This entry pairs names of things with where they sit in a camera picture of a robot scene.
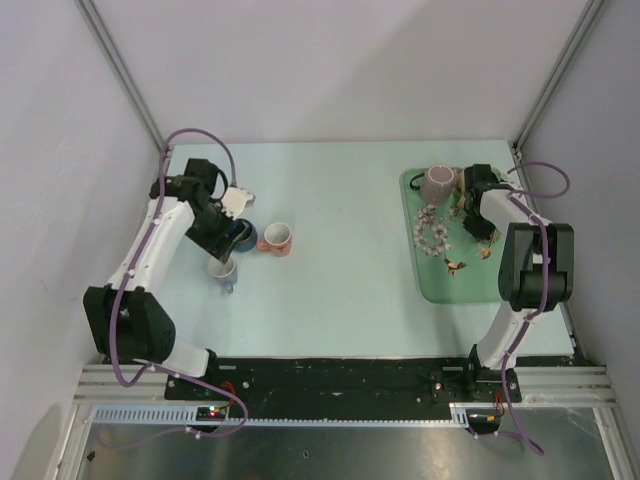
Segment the salmon pink mug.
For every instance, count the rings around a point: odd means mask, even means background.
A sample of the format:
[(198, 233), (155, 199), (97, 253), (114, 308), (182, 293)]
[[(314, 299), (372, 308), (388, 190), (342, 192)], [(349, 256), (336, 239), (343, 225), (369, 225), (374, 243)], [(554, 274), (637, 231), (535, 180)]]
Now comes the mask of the salmon pink mug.
[(264, 230), (263, 239), (256, 244), (260, 253), (278, 257), (288, 256), (292, 246), (292, 230), (281, 222), (273, 223)]

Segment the small blue-grey cup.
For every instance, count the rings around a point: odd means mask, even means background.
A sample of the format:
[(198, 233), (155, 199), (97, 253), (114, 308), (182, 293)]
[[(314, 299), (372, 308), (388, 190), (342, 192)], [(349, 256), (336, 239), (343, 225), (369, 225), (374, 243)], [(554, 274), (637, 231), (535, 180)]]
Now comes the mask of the small blue-grey cup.
[(211, 257), (207, 263), (207, 270), (228, 294), (234, 293), (238, 281), (238, 268), (232, 257), (225, 262)]

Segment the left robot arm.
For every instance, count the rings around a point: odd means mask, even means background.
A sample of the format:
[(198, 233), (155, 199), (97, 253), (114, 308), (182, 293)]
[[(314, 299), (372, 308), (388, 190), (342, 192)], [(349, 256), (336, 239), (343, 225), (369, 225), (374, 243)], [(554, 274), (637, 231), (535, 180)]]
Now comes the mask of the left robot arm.
[(254, 201), (253, 193), (231, 184), (207, 159), (189, 159), (180, 175), (159, 175), (125, 260), (105, 285), (90, 286), (84, 294), (97, 351), (113, 360), (187, 375), (187, 387), (197, 397), (214, 397), (222, 376), (208, 366), (209, 351), (179, 338), (156, 294), (184, 238), (212, 258), (227, 261), (245, 231), (240, 217)]

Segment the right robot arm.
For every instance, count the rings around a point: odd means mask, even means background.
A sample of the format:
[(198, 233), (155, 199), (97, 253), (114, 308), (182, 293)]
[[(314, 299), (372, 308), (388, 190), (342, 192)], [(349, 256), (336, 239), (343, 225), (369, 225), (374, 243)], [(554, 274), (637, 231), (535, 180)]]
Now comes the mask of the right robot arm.
[(463, 227), (480, 241), (504, 241), (497, 274), (501, 303), (485, 336), (472, 347), (464, 393), (486, 400), (516, 363), (526, 333), (542, 314), (566, 302), (573, 292), (574, 230), (553, 223), (527, 205), (527, 193), (496, 174), (488, 164), (459, 175)]

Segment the blue mug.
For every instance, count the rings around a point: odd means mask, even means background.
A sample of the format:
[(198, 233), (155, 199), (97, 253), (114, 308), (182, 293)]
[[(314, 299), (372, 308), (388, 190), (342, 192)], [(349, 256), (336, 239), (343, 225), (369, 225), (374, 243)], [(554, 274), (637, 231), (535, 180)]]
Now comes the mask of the blue mug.
[(255, 226), (243, 218), (239, 218), (233, 223), (231, 236), (236, 239), (234, 251), (238, 253), (251, 251), (258, 242), (258, 233)]

